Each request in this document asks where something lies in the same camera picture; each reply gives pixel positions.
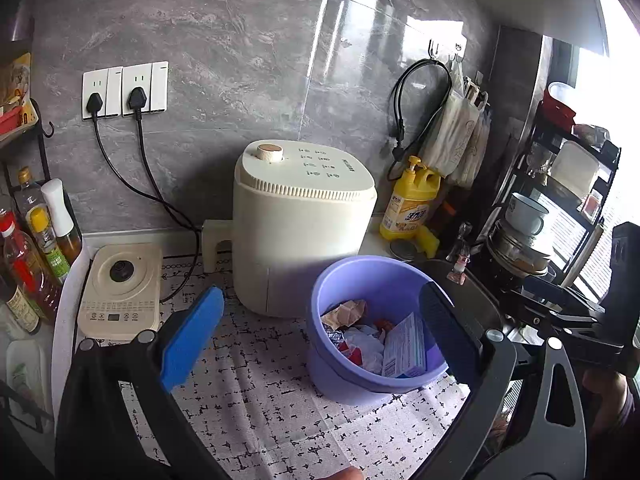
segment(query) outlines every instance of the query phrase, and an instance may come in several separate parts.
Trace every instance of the black cable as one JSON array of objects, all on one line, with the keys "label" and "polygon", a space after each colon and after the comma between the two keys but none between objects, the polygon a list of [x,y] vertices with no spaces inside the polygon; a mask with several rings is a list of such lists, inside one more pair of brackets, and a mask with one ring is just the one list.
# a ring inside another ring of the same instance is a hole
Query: black cable
[{"label": "black cable", "polygon": [[[404,83],[406,82],[406,80],[409,78],[409,76],[415,72],[416,70],[418,70],[419,68],[423,67],[423,66],[439,66],[441,68],[444,69],[444,71],[447,74],[447,90],[444,93],[441,101],[440,101],[440,106],[438,106],[438,108],[436,109],[436,111],[434,111],[434,113],[431,115],[431,117],[429,118],[429,120],[427,121],[426,126],[423,128],[423,130],[421,131],[421,133],[415,137],[414,140],[412,140],[411,143],[409,143],[409,145],[406,148],[402,147],[402,140],[404,140],[404,119],[402,118],[402,92],[404,91]],[[391,163],[391,166],[389,167],[388,171],[386,172],[386,179],[390,182],[393,182],[395,180],[398,180],[398,178],[400,178],[399,176],[396,178],[391,178],[391,173],[393,171],[393,169],[395,168],[396,164],[398,162],[401,162],[402,159],[404,158],[405,154],[412,149],[412,147],[414,147],[418,142],[421,142],[421,140],[424,139],[425,134],[427,134],[429,127],[431,126],[431,123],[433,122],[434,118],[436,118],[436,116],[438,115],[438,113],[443,109],[446,101],[447,101],[447,97],[449,96],[449,92],[452,88],[452,81],[451,81],[451,74],[449,73],[449,70],[447,69],[447,67],[442,64],[441,62],[439,62],[437,59],[419,59],[418,61],[416,61],[415,63],[413,63],[411,66],[409,66],[409,68],[407,68],[402,75],[398,78],[398,81],[396,81],[396,83],[394,84],[391,92],[392,92],[392,99],[393,99],[393,108],[394,108],[394,120],[396,122],[396,146],[395,148],[392,150],[393,156],[394,156],[394,161]]]},{"label": "black cable", "polygon": [[182,283],[178,286],[178,288],[176,288],[166,298],[163,298],[162,300],[160,300],[160,303],[164,303],[165,301],[169,301],[172,297],[174,297],[176,294],[178,294],[178,292],[180,292],[181,288],[183,288],[184,285],[186,285],[186,283],[189,281],[189,278],[193,274],[193,271],[195,270],[195,267],[196,267],[196,263],[198,261],[198,254],[200,253],[200,234],[199,234],[199,231],[198,231],[197,227],[194,225],[194,223],[191,221],[191,219],[187,215],[185,215],[183,212],[181,212],[180,210],[176,209],[175,207],[171,207],[171,209],[174,209],[175,211],[180,213],[181,216],[183,216],[183,218],[189,223],[189,226],[185,226],[184,224],[182,224],[182,222],[180,222],[175,217],[175,215],[173,213],[171,213],[171,210],[169,209],[170,204],[165,202],[164,198],[162,198],[162,193],[160,193],[160,189],[158,188],[158,184],[156,184],[156,180],[154,179],[153,173],[151,173],[151,168],[149,168],[148,161],[146,160],[145,141],[144,141],[144,136],[142,134],[142,113],[140,112],[140,108],[135,109],[134,110],[134,114],[135,114],[135,117],[136,117],[136,123],[138,124],[138,135],[140,136],[140,154],[142,156],[142,164],[145,167],[145,171],[146,171],[147,176],[149,177],[149,180],[151,181],[151,185],[153,186],[154,190],[156,191],[156,195],[161,200],[162,206],[164,206],[165,211],[167,211],[169,213],[169,216],[179,226],[184,227],[185,229],[188,229],[188,230],[192,231],[194,236],[196,237],[196,251],[195,251],[195,254],[193,255],[193,261],[191,262],[191,267],[189,268],[187,273],[184,275],[184,279],[182,280]]},{"label": "black cable", "polygon": [[146,174],[149,177],[149,180],[151,181],[151,186],[154,188],[154,191],[156,192],[156,196],[160,200],[162,200],[162,207],[164,207],[164,210],[168,213],[168,215],[172,218],[174,222],[176,222],[183,229],[192,230],[193,228],[195,228],[193,224],[187,225],[183,223],[171,212],[171,210],[164,203],[164,198],[162,198],[162,194],[158,189],[158,184],[156,184],[156,180],[154,179],[153,174],[151,173],[151,169],[149,168],[149,164],[146,161],[145,141],[143,140],[143,136],[142,136],[142,114],[140,114],[140,117],[138,117],[138,114],[136,114],[136,123],[138,124],[138,135],[140,136],[140,154],[142,155],[142,165],[145,167]]},{"label": "black cable", "polygon": [[[160,300],[160,303],[165,303],[165,302],[169,301],[171,298],[173,298],[176,294],[178,294],[178,292],[180,292],[180,290],[182,290],[184,285],[187,283],[187,281],[189,281],[189,278],[193,274],[193,271],[195,269],[196,262],[197,262],[197,259],[198,259],[198,255],[200,253],[200,235],[198,234],[198,229],[196,228],[194,223],[191,221],[191,219],[187,215],[185,215],[178,208],[174,207],[173,205],[171,205],[170,203],[168,203],[166,200],[164,200],[162,198],[162,195],[161,195],[160,191],[158,190],[158,186],[156,185],[156,181],[154,180],[153,175],[151,174],[150,170],[148,169],[148,163],[146,161],[146,155],[144,154],[144,151],[143,151],[144,150],[144,142],[142,140],[142,122],[141,121],[140,121],[139,133],[140,133],[141,150],[142,150],[142,153],[143,153],[143,161],[144,161],[145,169],[148,171],[147,174],[148,174],[148,176],[150,177],[150,179],[152,181],[152,185],[153,185],[154,189],[156,190],[156,192],[158,193],[159,196],[155,197],[153,195],[149,195],[148,193],[145,193],[144,191],[141,191],[141,190],[133,187],[129,182],[127,182],[124,179],[124,177],[120,174],[120,172],[118,172],[116,167],[111,163],[111,159],[109,158],[109,155],[107,155],[107,152],[105,151],[104,146],[102,145],[102,139],[100,138],[100,133],[98,132],[98,115],[97,114],[98,114],[98,112],[100,111],[101,108],[102,108],[102,99],[100,98],[100,95],[97,94],[97,93],[92,94],[91,97],[89,98],[88,103],[87,103],[87,110],[91,113],[92,122],[94,124],[95,138],[98,141],[98,146],[100,147],[100,151],[102,152],[102,156],[104,157],[104,160],[107,161],[107,164],[111,168],[111,171],[113,171],[113,173],[115,174],[115,176],[118,177],[118,179],[121,181],[121,183],[123,183],[127,188],[132,190],[134,193],[136,193],[136,194],[138,194],[140,196],[143,196],[145,198],[148,198],[149,200],[153,200],[154,202],[158,202],[158,203],[162,204],[162,206],[164,206],[164,208],[167,210],[167,212],[169,212],[172,209],[176,213],[178,213],[178,215],[182,216],[186,220],[187,224],[189,225],[189,227],[187,227],[187,229],[192,231],[193,234],[196,237],[196,251],[195,251],[195,254],[193,256],[193,261],[191,263],[191,267],[188,270],[188,272],[184,275],[184,279],[182,280],[182,283],[178,286],[178,288],[176,288],[167,297],[162,298]],[[171,216],[176,222],[178,222],[178,219],[173,214],[171,214]]]}]

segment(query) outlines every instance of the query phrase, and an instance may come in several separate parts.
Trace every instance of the red container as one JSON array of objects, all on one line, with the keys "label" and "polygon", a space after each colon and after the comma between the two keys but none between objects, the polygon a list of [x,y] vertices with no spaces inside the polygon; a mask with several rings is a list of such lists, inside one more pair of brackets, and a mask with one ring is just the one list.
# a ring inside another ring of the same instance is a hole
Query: red container
[{"label": "red container", "polygon": [[7,134],[11,130],[15,130],[18,126],[21,126],[21,113],[22,107],[17,106],[0,117],[0,135]]},{"label": "red container", "polygon": [[575,124],[575,112],[562,101],[551,97],[548,89],[545,89],[545,95],[542,98],[542,113],[553,124],[571,133]]}]

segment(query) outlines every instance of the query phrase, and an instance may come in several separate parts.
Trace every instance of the spice rack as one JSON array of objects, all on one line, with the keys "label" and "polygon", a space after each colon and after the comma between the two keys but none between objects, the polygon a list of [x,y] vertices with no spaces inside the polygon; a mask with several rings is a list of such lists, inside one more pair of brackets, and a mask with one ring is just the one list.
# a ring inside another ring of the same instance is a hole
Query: spice rack
[{"label": "spice rack", "polygon": [[[578,210],[582,204],[576,206],[572,200],[555,192],[554,188],[546,186],[538,179],[527,174],[527,156],[531,153],[534,143],[543,146],[551,153],[557,155],[560,151],[560,145],[563,139],[571,140],[585,149],[598,160],[601,167],[606,168],[609,172],[609,176],[606,180],[601,176],[598,176],[592,186],[592,189],[599,192],[602,196],[600,207],[597,214],[594,216],[593,221],[585,218]],[[574,136],[571,131],[567,131],[547,119],[543,113],[542,102],[538,104],[538,109],[536,110],[536,115],[533,119],[527,143],[522,152],[520,152],[520,155],[516,158],[516,163],[508,181],[510,184],[505,186],[502,194],[498,197],[498,202],[502,204],[502,209],[505,209],[508,205],[508,198],[511,193],[519,192],[522,195],[531,196],[532,192],[537,191],[556,204],[584,229],[584,234],[580,238],[574,252],[566,261],[564,267],[562,269],[556,268],[557,276],[554,280],[555,282],[559,283],[562,281],[571,266],[574,264],[577,255],[580,254],[582,248],[587,243],[587,240],[593,233],[596,225],[600,222],[604,204],[609,196],[613,180],[616,176],[616,172],[618,171],[620,153],[620,148],[615,146],[609,140],[605,141],[602,149],[600,150],[593,146],[589,146],[582,139]]]},{"label": "spice rack", "polygon": [[[55,128],[53,126],[53,124],[50,122],[49,125],[51,126],[51,133],[47,134],[43,127],[42,127],[42,115],[40,113],[40,108],[38,106],[38,103],[36,102],[35,99],[31,98],[31,104],[33,105],[36,114],[38,116],[38,121],[28,130],[24,131],[23,133],[21,133],[20,137],[24,137],[27,138],[29,140],[33,140],[35,139],[38,145],[38,152],[40,154],[40,163],[42,165],[42,171],[44,173],[44,180],[39,180],[38,184],[42,185],[45,182],[49,181],[51,179],[51,174],[49,171],[49,161],[47,160],[47,151],[46,151],[46,146],[44,143],[44,139],[45,137],[49,138],[51,136],[53,136]],[[4,148],[5,146],[7,146],[12,140],[16,139],[18,137],[14,137],[12,139],[9,139],[7,142],[1,143],[0,144],[0,158],[2,159],[2,171],[4,173],[4,179],[6,180],[6,186],[7,189],[9,191],[9,195],[11,196],[12,200],[15,201],[15,192],[20,190],[20,186],[12,186],[11,183],[11,176],[9,173],[9,168],[8,168],[8,164],[7,161],[5,160],[4,156],[6,156],[6,150],[3,150],[2,148]],[[81,239],[82,239],[82,233],[80,231],[80,227],[78,226],[78,221],[76,220],[76,216],[74,214],[73,208],[71,206],[71,202],[69,201],[69,196],[66,193],[66,190],[64,191],[64,199],[65,199],[65,206],[66,209],[69,211],[69,214],[74,222],[74,226],[76,227],[76,229],[78,230],[78,234],[80,235]],[[27,230],[26,226],[21,226],[22,230]],[[38,407],[38,405],[33,402],[30,399],[25,399],[23,396],[21,396],[20,394],[18,394],[15,390],[11,389],[3,380],[4,378],[0,378],[0,399],[2,399],[2,402],[0,402],[0,416],[1,415],[6,415],[9,418],[12,418],[14,420],[17,420],[18,422],[20,422],[22,425],[24,425],[27,428],[30,428],[31,430],[35,431],[36,433],[43,433],[43,426],[44,426],[44,420],[53,420],[53,417],[51,415],[49,415],[49,413],[44,412],[42,409],[40,409]],[[21,421],[20,419],[15,418],[13,415],[11,415],[10,411],[9,411],[9,402],[10,399],[15,401],[20,408],[23,410],[23,412],[25,413],[29,413],[30,415],[32,415],[34,417],[35,420],[35,424],[34,426],[30,426],[26,423],[24,423],[23,421]]]}]

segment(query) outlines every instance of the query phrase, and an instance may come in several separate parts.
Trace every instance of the purple plastic bin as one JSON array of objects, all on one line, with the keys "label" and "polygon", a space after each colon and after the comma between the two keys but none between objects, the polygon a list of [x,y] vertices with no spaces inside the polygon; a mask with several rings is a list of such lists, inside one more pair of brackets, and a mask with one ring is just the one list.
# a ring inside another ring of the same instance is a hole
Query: purple plastic bin
[{"label": "purple plastic bin", "polygon": [[361,406],[436,380],[447,369],[447,363],[426,327],[427,373],[391,379],[367,372],[344,357],[320,321],[323,314],[343,301],[366,300],[367,322],[384,318],[400,323],[412,312],[420,314],[420,290],[432,281],[415,267],[384,256],[352,256],[327,267],[316,280],[306,316],[310,341],[306,366],[316,388],[335,402]]}]

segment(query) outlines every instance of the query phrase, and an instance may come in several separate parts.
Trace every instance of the red bottle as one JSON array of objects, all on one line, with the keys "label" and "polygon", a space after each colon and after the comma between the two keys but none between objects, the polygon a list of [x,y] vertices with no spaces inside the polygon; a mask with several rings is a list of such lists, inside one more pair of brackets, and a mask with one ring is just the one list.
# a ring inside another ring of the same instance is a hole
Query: red bottle
[{"label": "red bottle", "polygon": [[0,231],[4,238],[6,266],[38,305],[39,314],[55,322],[62,289],[47,271],[31,237],[16,228],[13,211],[0,210]]}]

